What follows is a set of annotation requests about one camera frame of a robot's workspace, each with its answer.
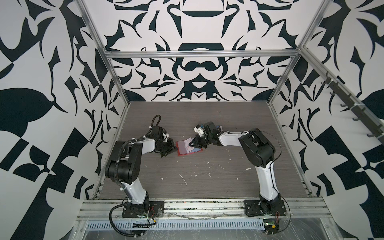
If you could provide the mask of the red leather card holder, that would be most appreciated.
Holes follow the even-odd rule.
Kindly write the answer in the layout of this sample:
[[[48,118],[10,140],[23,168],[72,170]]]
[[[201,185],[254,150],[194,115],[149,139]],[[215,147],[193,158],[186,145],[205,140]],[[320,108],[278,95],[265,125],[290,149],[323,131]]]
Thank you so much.
[[[176,147],[178,148],[178,156],[185,156],[203,151],[201,148],[190,147],[189,144],[191,142],[192,138],[176,142]]]

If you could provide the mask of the white VIP card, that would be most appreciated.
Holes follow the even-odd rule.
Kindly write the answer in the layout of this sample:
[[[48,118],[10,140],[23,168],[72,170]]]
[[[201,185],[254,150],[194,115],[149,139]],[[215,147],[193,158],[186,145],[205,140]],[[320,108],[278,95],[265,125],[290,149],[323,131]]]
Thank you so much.
[[[193,140],[192,138],[188,138],[184,140],[183,146],[187,153],[190,153],[195,149],[193,146],[192,147],[190,146],[190,143],[192,142],[192,140]]]

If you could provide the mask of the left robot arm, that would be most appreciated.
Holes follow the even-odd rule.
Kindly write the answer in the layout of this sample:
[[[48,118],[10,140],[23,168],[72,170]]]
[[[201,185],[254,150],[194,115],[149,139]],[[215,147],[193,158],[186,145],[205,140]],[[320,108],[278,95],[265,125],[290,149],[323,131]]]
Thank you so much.
[[[105,168],[105,176],[119,186],[130,204],[135,207],[147,205],[149,194],[139,180],[142,156],[155,153],[166,157],[176,151],[174,140],[167,131],[159,126],[151,126],[143,137],[115,143]]]

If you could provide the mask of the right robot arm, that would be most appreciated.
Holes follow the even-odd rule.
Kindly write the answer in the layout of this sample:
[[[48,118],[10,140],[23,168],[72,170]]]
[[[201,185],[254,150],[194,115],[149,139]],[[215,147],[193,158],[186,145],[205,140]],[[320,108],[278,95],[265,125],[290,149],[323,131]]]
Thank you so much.
[[[261,199],[272,202],[278,198],[279,191],[274,175],[276,148],[266,137],[267,132],[258,128],[243,132],[224,131],[213,122],[197,125],[194,131],[196,136],[189,144],[190,147],[207,148],[210,144],[218,147],[241,147],[257,170]]]

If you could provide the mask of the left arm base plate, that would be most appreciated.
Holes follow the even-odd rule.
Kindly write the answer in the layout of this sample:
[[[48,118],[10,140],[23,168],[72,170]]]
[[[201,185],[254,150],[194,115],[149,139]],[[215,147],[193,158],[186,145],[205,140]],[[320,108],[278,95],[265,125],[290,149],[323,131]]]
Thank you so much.
[[[140,205],[135,205],[131,203],[125,203],[123,208],[122,217],[123,218],[139,218],[139,217],[149,217],[155,218],[159,217],[164,213],[165,202],[164,201],[149,201],[144,202]]]

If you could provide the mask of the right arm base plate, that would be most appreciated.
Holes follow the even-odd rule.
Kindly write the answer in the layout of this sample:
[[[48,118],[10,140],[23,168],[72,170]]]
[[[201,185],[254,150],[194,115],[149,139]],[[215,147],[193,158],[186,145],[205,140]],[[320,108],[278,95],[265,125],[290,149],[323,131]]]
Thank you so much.
[[[244,200],[245,214],[248,217],[258,216],[285,216],[287,208],[284,201],[276,198],[272,201],[261,200]]]

